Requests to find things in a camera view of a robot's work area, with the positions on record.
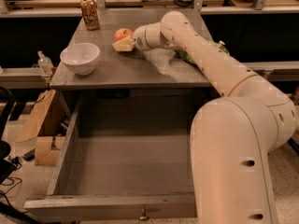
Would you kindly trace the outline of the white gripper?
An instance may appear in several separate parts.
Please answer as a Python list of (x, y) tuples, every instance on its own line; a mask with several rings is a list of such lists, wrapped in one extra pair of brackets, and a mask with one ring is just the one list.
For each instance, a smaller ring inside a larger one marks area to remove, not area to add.
[(138, 50), (157, 49), (163, 44), (160, 23), (151, 23), (135, 29), (134, 39), (126, 36), (112, 44), (117, 52), (129, 52), (136, 47)]

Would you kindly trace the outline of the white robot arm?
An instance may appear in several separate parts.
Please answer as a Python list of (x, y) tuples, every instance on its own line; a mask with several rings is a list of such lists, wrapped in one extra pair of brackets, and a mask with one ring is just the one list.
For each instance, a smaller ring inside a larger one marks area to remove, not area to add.
[(278, 224), (268, 154), (294, 134), (292, 100), (201, 37), (178, 11), (135, 31), (119, 30), (113, 48), (184, 50), (220, 95), (199, 109), (191, 127), (199, 223)]

